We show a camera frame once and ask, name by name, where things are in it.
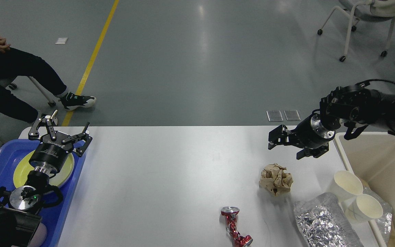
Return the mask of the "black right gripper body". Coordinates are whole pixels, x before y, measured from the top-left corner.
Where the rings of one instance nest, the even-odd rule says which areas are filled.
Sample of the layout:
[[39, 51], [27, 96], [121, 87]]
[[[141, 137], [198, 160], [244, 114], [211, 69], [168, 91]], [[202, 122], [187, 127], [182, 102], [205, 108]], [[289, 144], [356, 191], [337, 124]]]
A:
[[335, 131], [323, 126], [319, 114], [311, 114], [297, 125], [293, 135], [296, 147], [316, 149], [331, 141], [335, 137]]

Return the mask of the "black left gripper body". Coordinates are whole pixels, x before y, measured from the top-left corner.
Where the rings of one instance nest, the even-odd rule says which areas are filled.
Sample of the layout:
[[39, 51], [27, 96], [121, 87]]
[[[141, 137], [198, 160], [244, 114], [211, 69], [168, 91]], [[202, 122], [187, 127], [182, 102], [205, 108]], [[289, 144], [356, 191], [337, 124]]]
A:
[[62, 146], [41, 142], [29, 159], [29, 164], [33, 167], [45, 168], [51, 174], [57, 174], [61, 172], [70, 156], [70, 151], [65, 150]]

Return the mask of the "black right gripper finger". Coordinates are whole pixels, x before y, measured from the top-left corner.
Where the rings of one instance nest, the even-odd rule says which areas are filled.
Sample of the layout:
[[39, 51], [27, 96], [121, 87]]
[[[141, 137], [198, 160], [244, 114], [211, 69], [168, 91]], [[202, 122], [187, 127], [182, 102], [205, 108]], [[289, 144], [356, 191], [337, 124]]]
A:
[[314, 158], [319, 158], [320, 156], [322, 156], [328, 151], [329, 151], [328, 144], [322, 145], [314, 149], [304, 148], [296, 154], [296, 159], [300, 160], [301, 158], [310, 157], [310, 156], [313, 156]]
[[286, 125], [279, 125], [268, 133], [268, 150], [272, 150], [278, 145], [297, 146], [292, 131], [288, 130]]

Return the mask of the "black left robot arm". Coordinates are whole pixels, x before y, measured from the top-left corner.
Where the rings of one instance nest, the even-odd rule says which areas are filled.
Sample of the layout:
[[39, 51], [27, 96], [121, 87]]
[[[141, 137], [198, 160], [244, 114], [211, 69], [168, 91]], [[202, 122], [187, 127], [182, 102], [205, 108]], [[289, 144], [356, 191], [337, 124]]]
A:
[[28, 139], [0, 149], [0, 247], [26, 247], [44, 223], [45, 247], [57, 245], [92, 141], [54, 129], [54, 114], [38, 116]]

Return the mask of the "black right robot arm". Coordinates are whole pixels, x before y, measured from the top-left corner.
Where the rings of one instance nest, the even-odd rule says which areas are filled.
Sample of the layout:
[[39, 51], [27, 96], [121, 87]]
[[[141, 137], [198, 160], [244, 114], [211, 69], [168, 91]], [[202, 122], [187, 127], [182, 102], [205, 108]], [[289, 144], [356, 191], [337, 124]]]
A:
[[350, 86], [338, 86], [321, 98], [319, 108], [289, 130], [279, 125], [268, 134], [268, 149], [278, 145], [298, 147], [296, 158], [319, 158], [342, 125], [346, 140], [356, 139], [369, 125], [395, 136], [395, 94], [368, 89], [371, 79]]

